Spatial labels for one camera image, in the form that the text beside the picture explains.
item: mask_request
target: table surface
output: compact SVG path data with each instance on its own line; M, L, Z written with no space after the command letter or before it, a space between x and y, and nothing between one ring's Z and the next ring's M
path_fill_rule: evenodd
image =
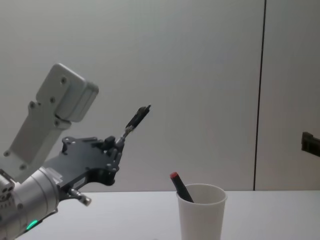
M179 240L175 192L87 193L19 240ZM319 240L320 191L228 191L222 240Z

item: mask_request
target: pen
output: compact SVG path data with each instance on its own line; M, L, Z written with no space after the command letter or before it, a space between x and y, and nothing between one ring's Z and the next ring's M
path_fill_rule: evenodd
M192 197L190 196L186 186L182 182L180 176L177 172L173 172L170 174L170 178L175 186L176 192L182 198L183 200L186 200L188 202L194 203Z

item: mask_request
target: white wall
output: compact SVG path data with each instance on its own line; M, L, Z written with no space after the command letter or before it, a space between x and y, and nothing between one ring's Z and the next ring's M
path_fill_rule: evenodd
M127 140L116 184L86 191L170 190L173 171L186 183L251 190L263 8L263 0L1 3L0 150L61 62L100 87L63 136L119 136L152 104Z
M320 2L268 0L257 151L257 190L320 190Z

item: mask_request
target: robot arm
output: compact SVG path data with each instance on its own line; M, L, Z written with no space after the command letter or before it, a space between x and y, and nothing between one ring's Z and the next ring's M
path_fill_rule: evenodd
M0 159L0 240L31 230L57 213L63 200L77 199L88 206L91 199L79 192L88 183L114 184L125 139L150 105L138 110L118 140L65 137L59 155L44 162L61 132L84 117L97 93L95 85L65 66L51 69L37 102L29 104L27 119Z

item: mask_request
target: white paper cup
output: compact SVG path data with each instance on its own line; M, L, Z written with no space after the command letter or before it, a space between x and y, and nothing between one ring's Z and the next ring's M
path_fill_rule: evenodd
M193 201L178 194L181 239L220 240L224 219L226 192L210 184L186 185Z

